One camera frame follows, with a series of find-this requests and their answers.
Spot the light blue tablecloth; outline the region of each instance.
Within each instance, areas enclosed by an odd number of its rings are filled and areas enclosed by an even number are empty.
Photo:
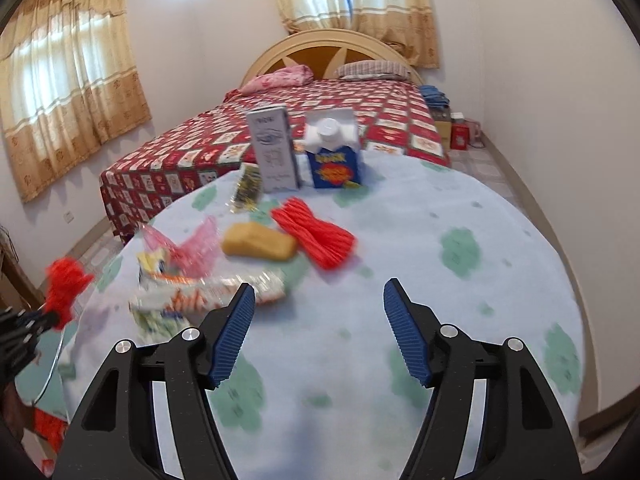
[[[322,272],[303,255],[276,266],[292,292],[257,309],[234,373],[210,395],[241,480],[399,477],[430,393],[408,375],[386,320],[382,290],[392,277],[413,301],[472,338],[524,340],[575,425],[582,325],[549,243],[516,208],[465,174],[404,156],[364,156],[367,189],[297,193],[318,217],[356,235],[355,256],[337,272]],[[303,174],[309,182],[308,168]],[[205,215],[217,218],[221,232],[248,220],[227,205],[238,177],[227,174],[183,197],[154,226],[181,242]],[[268,210],[288,195],[265,197],[251,218],[270,222]],[[64,384],[71,413],[119,340],[142,344],[127,307],[141,250],[135,238],[111,263],[65,349],[76,368],[76,378]],[[478,446],[480,381],[476,390],[460,474],[472,469]],[[156,417],[164,467],[180,476],[166,398],[156,400]]]

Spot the red box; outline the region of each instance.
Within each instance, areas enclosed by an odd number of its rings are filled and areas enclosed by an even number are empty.
[[[469,144],[469,127],[466,124],[451,125],[451,149],[466,150]]]

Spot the cardboard box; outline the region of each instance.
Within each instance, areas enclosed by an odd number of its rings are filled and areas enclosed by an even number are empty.
[[[300,188],[300,174],[284,106],[256,108],[246,115],[265,193]]]
[[[451,122],[451,108],[429,108],[429,113],[434,121]]]
[[[435,122],[436,129],[438,130],[438,134],[440,135],[440,140],[442,141],[442,145],[446,152],[449,151],[449,147],[451,146],[451,122],[450,121],[436,121]]]
[[[469,127],[466,124],[453,124],[451,127],[451,149],[464,151],[468,144]]]

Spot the white box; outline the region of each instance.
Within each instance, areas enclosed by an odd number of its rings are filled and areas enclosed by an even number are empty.
[[[265,193],[299,189],[300,174],[284,106],[256,108],[246,115]]]

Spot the blue rubber gripper pad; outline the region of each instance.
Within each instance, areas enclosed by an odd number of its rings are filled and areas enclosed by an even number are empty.
[[[391,281],[386,282],[384,300],[386,317],[396,336],[409,373],[418,379],[422,386],[428,386],[431,381],[431,370],[427,343]]]
[[[214,345],[209,377],[216,388],[222,381],[229,378],[234,369],[240,347],[254,317],[254,310],[255,293],[253,288],[248,286],[226,320],[225,327]]]

